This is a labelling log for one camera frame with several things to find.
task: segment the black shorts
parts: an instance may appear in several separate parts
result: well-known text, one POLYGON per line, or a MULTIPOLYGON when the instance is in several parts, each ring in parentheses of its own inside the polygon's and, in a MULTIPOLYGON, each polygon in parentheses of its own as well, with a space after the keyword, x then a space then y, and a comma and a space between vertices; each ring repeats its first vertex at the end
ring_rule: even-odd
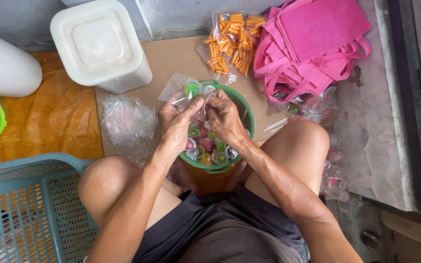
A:
POLYGON ((145 231, 134 263, 176 262, 195 237, 224 219, 235 219, 264 230, 300 251, 304 242, 295 223, 280 208, 237 184, 232 192, 195 197, 191 191, 165 217, 145 231))

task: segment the white plastic container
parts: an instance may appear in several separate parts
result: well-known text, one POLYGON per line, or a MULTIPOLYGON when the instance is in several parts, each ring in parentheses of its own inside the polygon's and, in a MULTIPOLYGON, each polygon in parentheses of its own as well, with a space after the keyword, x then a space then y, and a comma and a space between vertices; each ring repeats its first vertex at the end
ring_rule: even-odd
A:
POLYGON ((32 55, 0 39, 0 96, 32 94, 42 75, 42 67, 32 55))
POLYGON ((131 18, 120 2, 96 0, 65 9, 53 17, 50 30, 73 81, 118 94, 152 81, 131 18))

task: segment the blue plastic basket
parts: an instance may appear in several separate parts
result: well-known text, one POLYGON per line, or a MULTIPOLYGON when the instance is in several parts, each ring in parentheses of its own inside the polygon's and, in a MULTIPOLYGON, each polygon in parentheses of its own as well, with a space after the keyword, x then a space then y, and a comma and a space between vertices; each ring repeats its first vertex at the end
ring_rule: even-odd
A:
POLYGON ((98 227, 77 188, 93 161, 55 152, 0 163, 0 263, 82 262, 98 227))

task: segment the cardboard sheet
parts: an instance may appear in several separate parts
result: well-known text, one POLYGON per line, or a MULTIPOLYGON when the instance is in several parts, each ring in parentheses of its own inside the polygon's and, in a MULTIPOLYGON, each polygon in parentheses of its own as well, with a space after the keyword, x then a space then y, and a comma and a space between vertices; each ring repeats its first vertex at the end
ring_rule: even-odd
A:
MULTIPOLYGON (((152 69, 153 79, 149 85, 128 91, 125 94, 139 97, 145 105, 155 105, 156 111, 163 104, 157 100, 168 80, 174 73, 190 76, 195 80, 211 79, 210 72, 204 64, 202 58, 196 52, 196 47, 206 37, 177 38, 152 42, 143 42, 149 65, 152 69)), ((229 87, 240 93, 248 102, 254 115, 254 141, 266 140, 270 137, 268 132, 263 130, 285 117, 274 106, 268 103, 266 95, 262 92, 263 85, 253 77, 253 70, 250 69, 249 77, 246 81, 238 80, 229 87)), ((99 119, 102 119, 105 95, 109 93, 96 87, 97 105, 99 119)), ((156 129, 152 146, 155 147, 160 139, 160 125, 156 129)), ((119 155, 117 149, 108 148, 108 138, 102 131, 102 143, 105 156, 119 155)), ((122 149, 121 155, 127 155, 127 149, 122 149)))

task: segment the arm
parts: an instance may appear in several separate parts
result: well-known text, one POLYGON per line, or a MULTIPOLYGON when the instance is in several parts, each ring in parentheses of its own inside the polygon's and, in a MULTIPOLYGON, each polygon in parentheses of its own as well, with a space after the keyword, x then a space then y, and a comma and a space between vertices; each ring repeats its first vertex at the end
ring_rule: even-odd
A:
POLYGON ((253 168, 282 211, 298 226, 313 262, 362 262, 329 209, 293 172, 267 156, 246 135, 238 110, 222 90, 209 99, 212 130, 253 168))
POLYGON ((160 108, 162 141, 144 165, 141 176, 135 178, 108 214, 87 263, 131 262, 141 243, 165 176, 185 148, 190 117, 202 104, 202 98, 195 100, 179 114, 168 103, 160 108))

